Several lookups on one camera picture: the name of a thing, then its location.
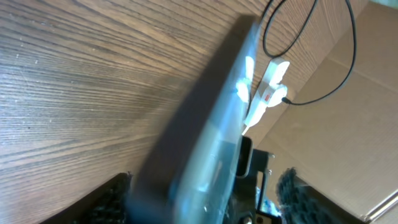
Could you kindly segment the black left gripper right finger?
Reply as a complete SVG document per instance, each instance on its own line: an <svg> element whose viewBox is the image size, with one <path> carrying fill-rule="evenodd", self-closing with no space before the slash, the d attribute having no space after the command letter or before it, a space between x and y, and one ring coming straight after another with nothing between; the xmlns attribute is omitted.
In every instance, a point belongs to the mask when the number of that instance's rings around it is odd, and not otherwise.
<svg viewBox="0 0 398 224"><path fill-rule="evenodd" d="M276 192L284 223L366 224L308 185L293 167L280 176Z"/></svg>

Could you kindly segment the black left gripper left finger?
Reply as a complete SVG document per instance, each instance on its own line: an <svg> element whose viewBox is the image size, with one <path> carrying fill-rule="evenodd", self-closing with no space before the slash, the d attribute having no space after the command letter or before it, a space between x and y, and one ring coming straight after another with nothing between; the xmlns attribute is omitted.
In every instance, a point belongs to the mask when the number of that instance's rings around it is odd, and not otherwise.
<svg viewBox="0 0 398 224"><path fill-rule="evenodd" d="M42 224L125 224L126 195L132 175L119 173L71 206L44 220Z"/></svg>

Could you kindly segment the blue Samsung Galaxy smartphone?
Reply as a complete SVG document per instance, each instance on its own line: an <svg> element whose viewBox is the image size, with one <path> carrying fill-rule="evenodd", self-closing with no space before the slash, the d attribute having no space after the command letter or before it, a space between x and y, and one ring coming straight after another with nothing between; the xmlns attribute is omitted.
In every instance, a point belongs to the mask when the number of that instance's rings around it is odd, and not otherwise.
<svg viewBox="0 0 398 224"><path fill-rule="evenodd" d="M132 223L221 223L233 191L257 51L242 14L133 178Z"/></svg>

